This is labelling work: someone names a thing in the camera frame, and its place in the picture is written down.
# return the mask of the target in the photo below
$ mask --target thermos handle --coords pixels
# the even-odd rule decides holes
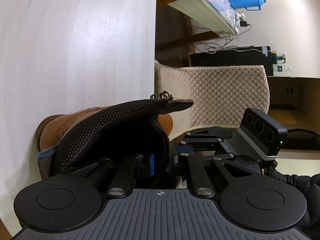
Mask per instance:
[[[261,6],[257,6],[257,7],[259,7],[259,9],[258,10],[249,10],[248,8],[245,8],[247,11],[260,11],[261,10]]]

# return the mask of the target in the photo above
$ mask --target jacket sleeve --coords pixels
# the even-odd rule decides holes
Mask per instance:
[[[298,189],[307,200],[307,212],[299,229],[314,240],[320,240],[320,174],[309,176],[283,175],[274,171],[271,178]]]

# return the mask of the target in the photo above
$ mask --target quilted chair cover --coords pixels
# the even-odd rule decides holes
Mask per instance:
[[[155,93],[194,100],[193,107],[171,113],[170,140],[186,131],[239,127],[248,107],[269,109],[269,87],[263,66],[173,68],[155,62]]]

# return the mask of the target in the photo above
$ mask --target gray ribbed plate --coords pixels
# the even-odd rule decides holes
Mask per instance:
[[[99,217],[65,233],[41,233],[29,228],[16,240],[307,240],[293,228],[260,234],[226,220],[211,200],[193,197],[187,189],[135,189],[123,199],[110,200]]]

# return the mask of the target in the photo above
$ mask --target blue thermos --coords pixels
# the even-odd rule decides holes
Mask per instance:
[[[245,8],[247,11],[259,11],[261,5],[266,3],[267,0],[229,0],[234,9]],[[250,7],[259,7],[259,9],[248,9]]]

